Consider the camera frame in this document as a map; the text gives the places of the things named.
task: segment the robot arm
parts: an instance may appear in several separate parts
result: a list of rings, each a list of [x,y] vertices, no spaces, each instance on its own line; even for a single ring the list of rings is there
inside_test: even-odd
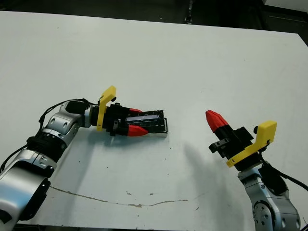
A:
[[[1,166],[0,231],[10,231],[19,220],[34,217],[46,198],[51,184],[48,178],[79,128],[93,125],[97,130],[106,129],[112,136],[166,136],[163,111],[141,112],[118,103],[106,106],[115,100],[115,90],[113,86],[106,90],[98,104],[84,99],[64,102],[44,128],[40,119],[40,130],[27,140],[26,148],[21,148],[6,168]]]
[[[289,199],[288,188],[279,171],[262,158],[261,153],[273,142],[277,123],[265,122],[255,128],[256,142],[244,128],[233,130],[224,118],[213,111],[206,112],[212,131],[220,139],[209,146],[214,153],[235,166],[238,178],[251,200],[256,231],[298,231],[300,218]]]

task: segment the black object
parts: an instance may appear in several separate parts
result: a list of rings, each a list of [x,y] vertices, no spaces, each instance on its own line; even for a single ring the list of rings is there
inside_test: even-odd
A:
[[[94,106],[91,115],[91,124],[97,125],[99,107]],[[164,112],[148,111],[140,112],[136,109],[123,107],[119,103],[111,104],[106,108],[103,128],[110,133],[111,136],[128,135],[129,126],[134,125],[146,129],[149,133],[167,132],[167,123],[164,118]]]
[[[214,133],[220,141],[211,144],[209,149],[212,153],[218,151],[222,158],[226,157],[228,160],[252,144],[253,137],[244,127],[233,130],[230,125],[224,125],[217,128]],[[260,162],[258,153],[254,153],[234,166],[238,171],[243,171],[258,162]]]
[[[0,209],[0,220],[2,220],[2,222],[5,224],[12,220],[12,216],[8,212]]]
[[[58,162],[67,148],[66,143],[60,138],[47,133],[40,133],[38,136],[31,136],[27,140],[28,149],[43,153],[54,162]]]
[[[29,220],[35,216],[46,198],[46,192],[49,186],[50,182],[47,179],[43,180],[21,213],[19,220]]]
[[[259,173],[261,174],[263,183],[273,194],[281,195],[288,189],[281,176],[269,165],[262,165]]]
[[[130,116],[126,119],[126,123],[128,125],[136,125],[142,127],[148,130],[149,133],[163,133],[167,130],[167,123],[166,119],[164,118],[164,111],[162,110],[139,112],[136,115],[130,114]]]

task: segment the wire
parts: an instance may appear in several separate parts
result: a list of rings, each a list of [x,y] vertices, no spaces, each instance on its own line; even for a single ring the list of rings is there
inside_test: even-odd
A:
[[[95,103],[91,103],[89,101],[87,101],[86,99],[73,99],[73,100],[65,100],[65,101],[62,101],[61,103],[57,103],[55,104],[54,106],[51,106],[50,108],[48,108],[43,114],[42,116],[39,118],[38,122],[39,122],[39,129],[38,129],[38,132],[36,133],[36,136],[38,136],[40,134],[40,132],[42,131],[42,128],[43,128],[43,124],[44,124],[44,120],[45,120],[45,116],[51,112],[53,109],[55,109],[57,106],[60,106],[61,104],[67,102],[67,101],[82,101],[82,102],[85,102],[85,103],[88,103],[88,104],[91,104],[91,105],[98,105],[98,104],[95,104]],[[2,165],[0,166],[0,173],[5,169],[5,165],[6,163],[9,161],[9,159],[15,155],[16,153],[20,152],[21,150],[23,150],[24,148],[26,148],[28,146],[28,144],[22,146],[21,148],[17,149],[15,152],[13,152],[12,154],[10,154],[6,159],[5,161],[2,163]]]
[[[307,231],[308,230],[308,224],[305,225],[300,231]]]
[[[13,152],[11,155],[9,155],[5,161],[2,163],[1,167],[0,167],[0,173],[5,169],[5,165],[6,163],[9,161],[9,159],[15,155],[16,153],[20,152],[21,150],[23,150],[24,148],[26,148],[28,146],[28,144],[22,146],[21,148],[17,149],[15,152]]]
[[[262,161],[262,163],[268,167],[270,167],[272,170],[274,170],[279,176],[285,178],[285,179],[288,179],[290,181],[292,181],[293,183],[299,185],[300,187],[306,189],[308,191],[308,186],[305,185],[304,183],[300,182],[299,180],[293,178],[293,177],[290,177],[282,172],[280,172],[279,170],[277,170],[276,168],[274,168],[272,165],[270,165],[268,162],[266,162],[264,159],[263,159],[263,156],[262,156],[262,151],[259,151],[259,155],[260,155],[260,159]],[[306,224],[306,226],[304,226],[300,231],[308,231],[308,224]]]

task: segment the white table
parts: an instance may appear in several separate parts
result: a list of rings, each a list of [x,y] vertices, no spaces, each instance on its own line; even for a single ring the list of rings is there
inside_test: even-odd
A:
[[[208,149],[217,138],[205,111],[251,133],[276,120],[264,157],[308,183],[307,78],[308,48],[296,34],[0,12],[0,161],[36,133],[47,107],[96,101],[115,85],[122,105],[163,109],[168,137],[80,130],[51,178],[57,190],[28,223],[254,231],[236,169]],[[287,183],[308,220],[306,192]]]

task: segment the yellow mount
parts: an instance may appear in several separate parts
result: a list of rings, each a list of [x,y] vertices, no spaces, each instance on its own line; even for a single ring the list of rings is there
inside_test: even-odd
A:
[[[241,160],[244,160],[248,156],[256,153],[260,149],[269,145],[269,143],[274,142],[274,137],[276,133],[277,122],[267,121],[258,126],[256,142],[252,145],[249,145],[245,150],[236,154],[234,157],[230,158],[227,161],[227,165],[232,167]]]
[[[102,96],[100,97],[100,109],[97,116],[97,125],[96,128],[98,131],[103,129],[103,120],[106,112],[106,104],[114,99],[116,96],[116,88],[114,86],[110,86]]]

